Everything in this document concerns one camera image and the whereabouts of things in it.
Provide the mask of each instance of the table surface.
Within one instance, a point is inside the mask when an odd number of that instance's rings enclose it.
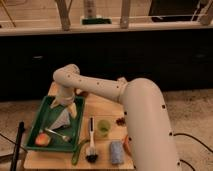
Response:
[[[57,92],[57,84],[52,83],[48,95],[55,95]],[[89,94],[85,99],[84,115],[80,133],[80,140],[89,138],[88,120],[94,116],[95,123],[98,120],[106,119],[110,121],[111,129],[107,138],[95,137],[95,145],[98,149],[98,160],[95,164],[90,164],[85,160],[84,145],[81,149],[78,164],[71,164],[71,153],[61,152],[41,152],[29,150],[24,162],[25,169],[133,169],[133,162],[130,156],[125,153],[124,164],[112,165],[110,163],[109,144],[113,140],[122,140],[127,135],[125,126],[118,126],[115,121],[117,118],[123,117],[122,106],[104,99],[102,97]]]

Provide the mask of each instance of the cable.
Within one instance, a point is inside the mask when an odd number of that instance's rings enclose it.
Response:
[[[4,136],[2,133],[0,133],[0,136],[3,137],[4,139],[10,141],[12,144],[17,145],[16,142],[14,142],[14,141],[12,141],[11,139],[7,138],[7,137]],[[20,146],[20,148],[23,149],[25,152],[27,152],[27,150],[26,150],[24,147]]]
[[[180,161],[186,165],[188,165],[193,171],[196,171],[195,168],[190,164],[188,163],[187,161],[183,160],[183,159],[180,159]]]
[[[190,135],[190,134],[186,134],[186,133],[175,133],[174,136],[179,136],[179,135],[183,135],[183,136],[187,136],[190,137],[194,140],[196,140],[197,142],[199,142],[201,145],[203,145],[208,151],[210,151],[211,153],[213,153],[213,150],[208,147],[206,144],[204,144],[202,141],[200,141],[199,139],[197,139],[196,137]]]

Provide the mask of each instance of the small green cup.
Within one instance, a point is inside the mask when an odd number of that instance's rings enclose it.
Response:
[[[110,123],[107,120],[100,120],[98,122],[98,134],[100,137],[107,137],[110,130]]]

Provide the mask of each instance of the dark cabinet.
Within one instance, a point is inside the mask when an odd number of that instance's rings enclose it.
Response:
[[[213,29],[0,37],[0,100],[42,98],[53,72],[146,77],[162,90],[213,87]]]

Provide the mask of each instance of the dish brush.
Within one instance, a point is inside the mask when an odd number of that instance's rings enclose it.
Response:
[[[94,143],[94,118],[89,121],[90,146],[86,148],[86,159],[89,163],[95,163],[98,158],[98,152]]]

